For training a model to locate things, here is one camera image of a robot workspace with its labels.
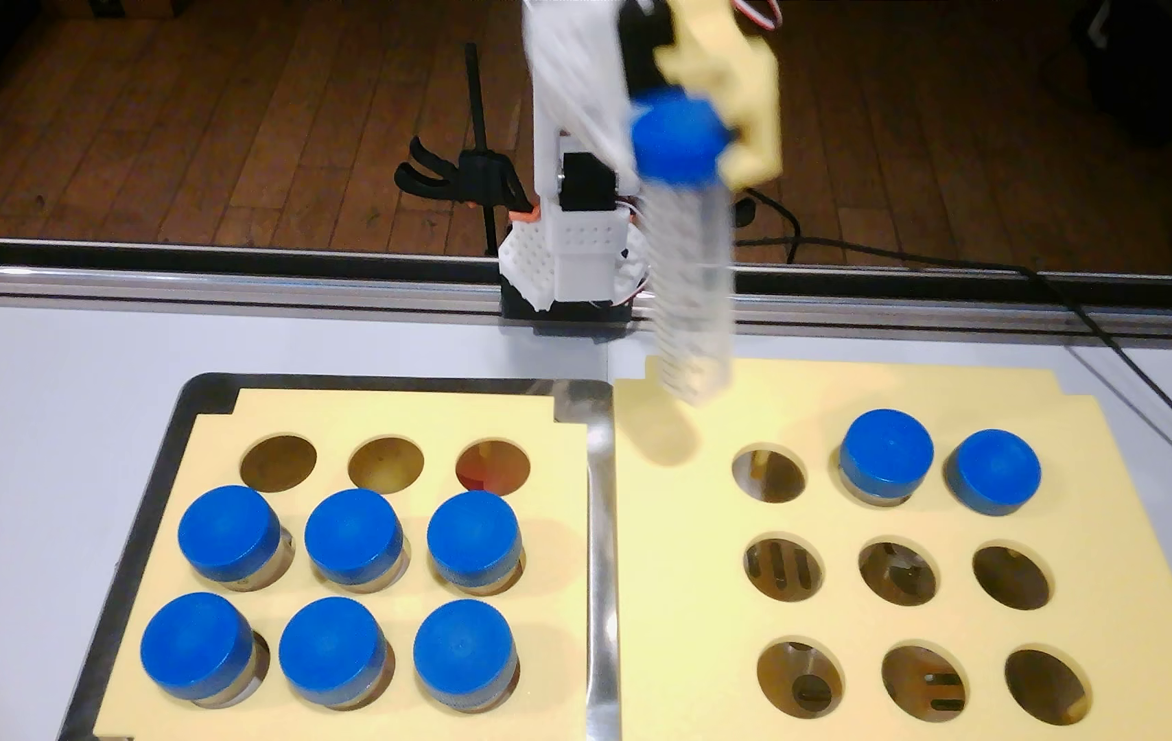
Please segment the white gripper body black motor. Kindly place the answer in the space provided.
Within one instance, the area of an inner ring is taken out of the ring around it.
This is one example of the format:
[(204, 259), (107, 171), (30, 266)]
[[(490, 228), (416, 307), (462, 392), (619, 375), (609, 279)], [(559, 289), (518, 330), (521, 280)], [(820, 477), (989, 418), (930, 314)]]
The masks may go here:
[(673, 13), (667, 1), (624, 1), (619, 7), (619, 43), (627, 91), (672, 89), (656, 62), (656, 50), (675, 42)]

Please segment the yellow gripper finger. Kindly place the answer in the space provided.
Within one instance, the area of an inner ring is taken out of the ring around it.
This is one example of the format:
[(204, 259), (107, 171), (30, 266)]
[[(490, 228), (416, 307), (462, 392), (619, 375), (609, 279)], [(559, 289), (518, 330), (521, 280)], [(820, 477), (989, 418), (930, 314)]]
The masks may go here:
[(675, 43), (660, 47), (665, 80), (709, 98), (735, 140), (718, 154), (718, 176), (734, 191), (781, 177), (777, 57), (740, 28), (730, 1), (669, 1)]

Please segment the white lattice gripper finger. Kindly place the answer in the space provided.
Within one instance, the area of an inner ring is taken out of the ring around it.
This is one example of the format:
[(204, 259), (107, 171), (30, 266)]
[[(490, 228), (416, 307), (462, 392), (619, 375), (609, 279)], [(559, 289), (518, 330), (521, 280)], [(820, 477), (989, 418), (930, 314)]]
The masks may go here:
[(523, 40), (550, 143), (566, 132), (620, 179), (636, 181), (620, 8), (620, 1), (525, 1)]

